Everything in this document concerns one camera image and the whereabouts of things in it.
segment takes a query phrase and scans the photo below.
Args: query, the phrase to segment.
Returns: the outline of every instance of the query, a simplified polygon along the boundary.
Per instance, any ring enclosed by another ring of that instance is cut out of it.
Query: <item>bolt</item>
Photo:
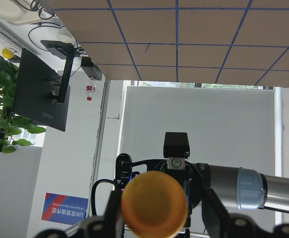
[[[172,160],[172,166],[174,168],[178,168],[178,167],[180,167],[180,165],[181,165],[181,161],[179,159],[173,159]]]
[[[240,218],[236,219],[234,223],[236,226],[239,226],[239,227],[244,227],[247,224],[247,222],[244,219],[240,219]]]
[[[284,227],[282,227],[282,232],[284,233],[284,234],[287,234],[287,235],[289,235],[289,226],[284,226]]]
[[[58,238],[58,234],[56,233],[53,233],[53,234],[50,234],[47,238]]]
[[[96,224],[96,225],[93,226],[93,230],[95,232],[97,232],[97,231],[102,230],[103,227],[104,227],[103,224]]]

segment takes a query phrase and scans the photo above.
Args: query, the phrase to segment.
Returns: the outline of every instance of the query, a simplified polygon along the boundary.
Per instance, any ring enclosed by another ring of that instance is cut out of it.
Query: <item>monitor logo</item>
[[[53,119],[53,116],[47,113],[43,113],[42,114],[44,117],[48,118],[48,119]]]

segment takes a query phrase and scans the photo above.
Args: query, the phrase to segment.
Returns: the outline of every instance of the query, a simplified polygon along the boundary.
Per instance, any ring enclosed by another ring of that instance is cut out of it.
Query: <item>orange ball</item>
[[[121,212],[138,237],[169,238],[185,224],[186,196],[174,178],[149,171],[127,184],[121,198]]]

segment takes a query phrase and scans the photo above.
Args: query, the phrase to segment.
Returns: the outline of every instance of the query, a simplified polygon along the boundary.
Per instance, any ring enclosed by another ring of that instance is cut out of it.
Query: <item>blue and red sign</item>
[[[42,220],[74,225],[86,216],[88,199],[46,193]]]

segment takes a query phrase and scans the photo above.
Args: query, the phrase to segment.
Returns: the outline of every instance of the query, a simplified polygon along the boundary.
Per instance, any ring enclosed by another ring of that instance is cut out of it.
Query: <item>red stripe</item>
[[[49,221],[52,215],[54,215],[54,213],[52,213],[52,208],[59,208],[59,206],[55,206],[53,205],[53,203],[60,205],[64,202],[66,198],[67,196],[65,195],[57,195],[54,201],[48,207],[48,209],[42,214],[42,220]]]

